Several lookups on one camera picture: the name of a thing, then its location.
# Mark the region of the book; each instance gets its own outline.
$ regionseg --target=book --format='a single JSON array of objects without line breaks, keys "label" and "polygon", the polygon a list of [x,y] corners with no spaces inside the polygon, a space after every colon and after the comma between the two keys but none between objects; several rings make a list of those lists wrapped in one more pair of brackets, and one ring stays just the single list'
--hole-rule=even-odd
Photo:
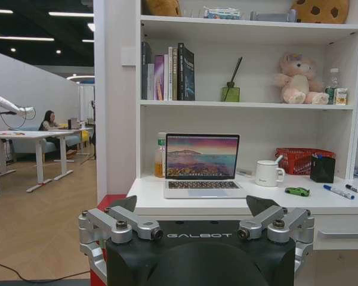
[{"label": "book", "polygon": [[164,84],[163,84],[163,100],[168,100],[168,54],[164,56]]},{"label": "book", "polygon": [[147,100],[154,100],[154,66],[147,65]]},{"label": "book", "polygon": [[195,100],[195,57],[178,43],[178,100]]},{"label": "book", "polygon": [[155,56],[154,66],[154,100],[163,100],[164,84],[164,57],[163,55]]},{"label": "book", "polygon": [[147,99],[147,65],[151,63],[151,47],[149,43],[141,43],[141,99]]},{"label": "book", "polygon": [[172,49],[172,100],[178,100],[178,48]]},{"label": "book", "polygon": [[172,100],[172,47],[168,47],[168,100]]}]

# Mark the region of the person sitting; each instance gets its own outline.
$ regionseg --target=person sitting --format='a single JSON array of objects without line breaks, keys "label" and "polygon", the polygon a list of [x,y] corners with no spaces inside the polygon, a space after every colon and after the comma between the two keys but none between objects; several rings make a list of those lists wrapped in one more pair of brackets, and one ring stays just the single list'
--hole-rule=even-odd
[{"label": "person sitting", "polygon": [[[45,116],[44,116],[44,120],[42,121],[42,123],[40,124],[40,127],[39,127],[39,131],[49,131],[51,129],[62,129],[60,127],[59,124],[57,124],[55,121],[55,115],[54,115],[54,112],[51,111],[51,110],[48,110],[47,112],[45,112]],[[46,137],[45,138],[48,142],[52,142],[56,149],[60,149],[60,139],[56,138],[56,137]],[[69,150],[69,147],[66,146],[66,155],[67,155],[67,158],[71,158],[73,157],[77,151],[76,150]]]}]

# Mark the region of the white table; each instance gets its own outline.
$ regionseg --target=white table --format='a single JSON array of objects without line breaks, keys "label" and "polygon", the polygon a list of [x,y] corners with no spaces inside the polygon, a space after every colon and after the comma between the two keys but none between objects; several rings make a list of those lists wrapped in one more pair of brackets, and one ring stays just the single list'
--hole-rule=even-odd
[{"label": "white table", "polygon": [[84,150],[84,142],[82,141],[82,131],[91,131],[93,130],[92,127],[84,127],[79,129],[50,129],[49,131],[52,132],[62,132],[62,131],[69,131],[73,132],[74,134],[79,133],[79,148],[81,149],[80,153],[77,153],[77,155],[89,155],[89,153],[83,153],[82,150]]},{"label": "white table", "polygon": [[36,163],[37,163],[37,185],[27,189],[27,192],[33,192],[35,189],[44,186],[51,182],[51,179],[44,180],[44,166],[42,162],[42,139],[46,137],[58,137],[60,138],[60,152],[61,152],[61,175],[55,177],[55,180],[72,173],[72,170],[67,170],[66,165],[66,140],[65,137],[73,134],[73,132],[46,132],[46,131],[0,131],[0,176],[15,172],[16,170],[7,169],[7,161],[4,143],[1,139],[21,139],[21,140],[32,140],[35,143],[36,148]]},{"label": "white table", "polygon": [[[237,176],[236,181],[248,195],[270,198],[290,210],[301,207],[311,210],[316,218],[314,248],[319,250],[358,249],[358,194],[348,200],[323,189],[308,176],[285,176],[278,188],[257,186],[254,178]],[[335,186],[345,189],[345,181],[335,179]],[[358,180],[351,182],[358,187]],[[288,186],[311,190],[311,196],[286,194]],[[251,216],[245,199],[165,199],[164,179],[144,176],[136,179],[128,196],[138,197],[136,214],[156,220],[240,220]]]}]

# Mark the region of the desktop wallpaper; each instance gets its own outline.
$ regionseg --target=desktop wallpaper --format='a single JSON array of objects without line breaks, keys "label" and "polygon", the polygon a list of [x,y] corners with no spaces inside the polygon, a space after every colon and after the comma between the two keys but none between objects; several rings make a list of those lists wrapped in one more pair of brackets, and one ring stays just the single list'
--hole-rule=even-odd
[{"label": "desktop wallpaper", "polygon": [[233,177],[237,137],[169,136],[167,176]]}]

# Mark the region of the stuffed animal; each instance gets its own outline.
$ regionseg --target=stuffed animal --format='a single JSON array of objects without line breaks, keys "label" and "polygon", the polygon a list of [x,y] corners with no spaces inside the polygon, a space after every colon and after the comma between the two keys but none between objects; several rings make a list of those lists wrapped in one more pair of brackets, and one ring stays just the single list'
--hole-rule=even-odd
[{"label": "stuffed animal", "polygon": [[146,0],[146,5],[151,15],[181,17],[178,0]]},{"label": "stuffed animal", "polygon": [[324,24],[345,23],[348,7],[349,0],[296,0],[292,5],[298,21]]},{"label": "stuffed animal", "polygon": [[329,95],[324,94],[323,83],[315,79],[316,64],[299,54],[285,54],[280,60],[281,74],[275,77],[282,88],[281,96],[286,103],[327,104]]}]

